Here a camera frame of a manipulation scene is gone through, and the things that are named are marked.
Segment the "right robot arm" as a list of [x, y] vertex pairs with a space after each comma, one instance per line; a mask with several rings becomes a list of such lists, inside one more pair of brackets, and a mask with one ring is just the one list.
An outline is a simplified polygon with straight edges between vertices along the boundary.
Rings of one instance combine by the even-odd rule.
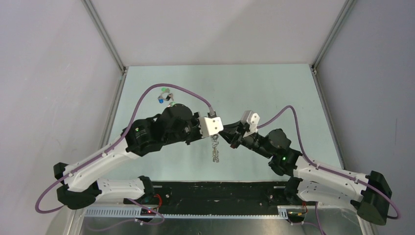
[[275, 174], [289, 176], [284, 190], [289, 204], [299, 201], [338, 204], [380, 226], [390, 218], [392, 191], [380, 172], [357, 173], [307, 159], [304, 153], [290, 147], [291, 141], [282, 129], [274, 129], [266, 136], [249, 134], [248, 130], [247, 124], [237, 122], [225, 125], [219, 134], [231, 148], [243, 146], [269, 159], [268, 166]]

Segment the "large metal key ring disc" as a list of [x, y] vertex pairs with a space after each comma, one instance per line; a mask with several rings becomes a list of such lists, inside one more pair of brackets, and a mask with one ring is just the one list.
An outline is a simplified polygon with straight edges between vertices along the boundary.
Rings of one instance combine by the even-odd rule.
[[211, 136], [211, 143], [212, 143], [212, 161], [214, 163], [219, 163], [219, 150], [217, 149], [219, 145], [219, 135], [215, 134]]

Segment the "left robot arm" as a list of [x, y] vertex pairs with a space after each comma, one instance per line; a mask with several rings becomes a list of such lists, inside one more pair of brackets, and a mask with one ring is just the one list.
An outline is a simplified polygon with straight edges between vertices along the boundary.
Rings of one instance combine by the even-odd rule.
[[113, 144], [100, 149], [98, 158], [93, 156], [76, 164], [58, 163], [54, 166], [56, 178], [67, 175], [57, 188], [57, 199], [72, 210], [85, 208], [98, 200], [132, 199], [149, 204], [155, 191], [149, 177], [133, 180], [109, 180], [103, 175], [118, 166], [158, 152], [165, 145], [191, 142], [210, 136], [210, 119], [193, 113], [182, 105], [167, 107], [160, 114], [133, 121]]

